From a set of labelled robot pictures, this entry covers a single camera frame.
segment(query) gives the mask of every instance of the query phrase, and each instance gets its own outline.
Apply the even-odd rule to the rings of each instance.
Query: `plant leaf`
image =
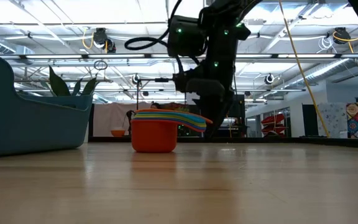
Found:
[[[96,77],[92,78],[84,87],[84,90],[82,91],[81,95],[91,95],[94,92],[94,89],[96,88],[96,85],[99,83],[96,83]]]
[[[82,79],[78,80],[77,83],[75,84],[73,93],[71,94],[72,96],[76,96],[80,92],[81,81]]]
[[[43,87],[47,88],[53,96],[56,96],[56,94],[50,89],[47,82],[41,81],[40,83]]]
[[[50,87],[57,96],[70,96],[66,83],[56,75],[51,66],[49,66],[49,80]]]

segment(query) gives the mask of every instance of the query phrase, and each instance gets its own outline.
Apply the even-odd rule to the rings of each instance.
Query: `wooden floor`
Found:
[[[358,149],[99,143],[2,157],[0,223],[358,224]]]

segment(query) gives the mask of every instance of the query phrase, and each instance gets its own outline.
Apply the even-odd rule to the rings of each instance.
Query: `orange plastic bowl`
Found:
[[[178,125],[169,121],[133,120],[132,147],[137,152],[167,153],[177,146]]]
[[[123,137],[124,134],[125,134],[125,130],[112,130],[112,131],[111,131],[111,134],[112,134],[114,137]]]

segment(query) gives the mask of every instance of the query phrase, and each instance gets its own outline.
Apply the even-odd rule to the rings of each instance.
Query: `ceiling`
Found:
[[[298,21],[299,13],[307,6],[307,1],[284,1],[284,12],[290,22],[294,22],[291,34],[294,36],[298,53],[325,54],[333,48],[337,52],[349,50],[348,45],[333,44],[329,50],[321,50],[322,37],[333,33],[335,27],[346,27],[352,38],[358,37],[358,17],[347,1],[327,1],[329,4],[316,7],[306,19]],[[97,27],[107,28],[107,33],[115,42],[118,54],[152,53],[166,54],[164,46],[155,45],[138,52],[124,48],[127,39],[138,36],[160,36],[167,28],[168,15],[171,13],[176,0],[24,0],[24,12],[9,0],[0,0],[0,41],[15,47],[26,46],[35,54],[100,54],[100,49],[86,49],[81,40],[82,36],[90,37]],[[176,14],[198,17],[199,11],[206,6],[205,0],[183,0]],[[244,18],[244,23],[252,31],[248,40],[239,42],[238,53],[293,53],[288,36],[282,34],[274,38],[285,27],[277,1],[263,1],[253,8]],[[54,38],[51,32],[63,40],[65,45]],[[158,62],[150,66],[137,66],[138,63],[148,63],[146,59],[131,60],[135,65],[125,63],[109,67],[99,74],[110,82],[102,82],[98,89],[123,90],[132,89],[131,78],[138,74],[141,78],[171,77],[177,72],[177,64],[171,61]],[[315,63],[302,63],[307,70]],[[184,63],[184,69],[194,68],[190,62]],[[293,61],[280,63],[236,63],[236,82],[238,88],[268,88],[264,85],[264,77],[269,73],[280,77],[276,83],[284,83],[299,74],[299,69]],[[48,70],[37,71],[38,67],[29,67],[27,72],[34,73],[32,78],[48,77]],[[54,67],[57,74],[73,82],[88,73],[84,66]],[[16,79],[24,77],[25,69],[14,67]],[[33,83],[31,88],[42,88],[39,83]],[[174,89],[173,82],[150,82],[147,89]],[[98,96],[107,101],[133,102],[134,93],[100,92]],[[178,101],[184,95],[178,92],[151,92],[145,99],[160,99],[161,101]]]

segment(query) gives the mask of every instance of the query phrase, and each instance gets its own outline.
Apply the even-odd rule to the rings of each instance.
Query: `blue planter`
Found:
[[[0,58],[0,156],[81,146],[91,105],[92,96],[18,95]]]

